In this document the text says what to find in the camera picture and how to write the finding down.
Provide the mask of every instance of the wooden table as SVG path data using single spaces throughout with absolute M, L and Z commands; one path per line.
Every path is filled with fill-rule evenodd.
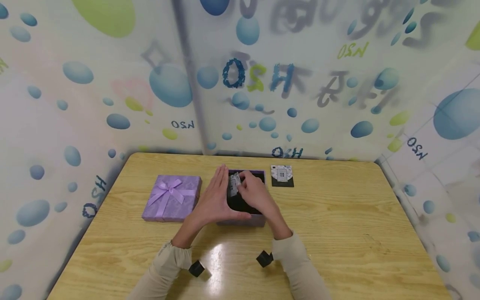
M 124 299 L 180 227 L 141 218 L 157 175 L 200 175 L 203 191 L 222 163 L 267 172 L 333 299 L 451 299 L 374 163 L 149 153 L 128 159 L 49 299 Z M 271 164 L 292 165 L 295 187 L 272 187 Z M 182 271 L 168 299 L 292 299 L 281 265 L 262 269 L 255 260 L 271 239 L 268 225 L 205 227 L 192 249 L 210 278 Z

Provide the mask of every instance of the person's right hand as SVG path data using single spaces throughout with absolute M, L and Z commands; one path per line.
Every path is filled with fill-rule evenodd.
M 250 171 L 241 172 L 240 178 L 243 179 L 243 182 L 237 188 L 248 205 L 266 217 L 279 212 L 278 206 L 260 178 L 252 175 Z

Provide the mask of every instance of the sleeve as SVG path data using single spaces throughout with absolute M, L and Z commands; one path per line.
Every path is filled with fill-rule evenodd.
M 273 240 L 272 255 L 280 261 L 290 281 L 290 290 L 295 300 L 331 300 L 325 283 L 307 255 L 299 236 Z
M 164 300 L 180 270 L 188 270 L 191 265 L 191 249 L 181 249 L 172 246 L 171 242 L 166 243 L 127 299 Z

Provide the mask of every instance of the printed backdrop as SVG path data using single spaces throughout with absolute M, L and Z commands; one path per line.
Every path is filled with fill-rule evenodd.
M 0 0 L 0 298 L 44 299 L 138 151 L 375 161 L 480 293 L 476 0 Z

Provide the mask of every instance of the ribbon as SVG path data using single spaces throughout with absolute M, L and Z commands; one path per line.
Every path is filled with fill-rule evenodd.
M 155 217 L 162 217 L 167 207 L 168 200 L 170 196 L 173 196 L 180 204 L 183 204 L 184 196 L 195 196 L 196 190 L 177 190 L 176 187 L 182 184 L 180 179 L 166 184 L 160 180 L 158 184 L 153 186 L 152 194 L 153 196 L 148 199 L 147 206 L 151 206 L 158 199 L 160 199 L 160 206 L 156 212 Z

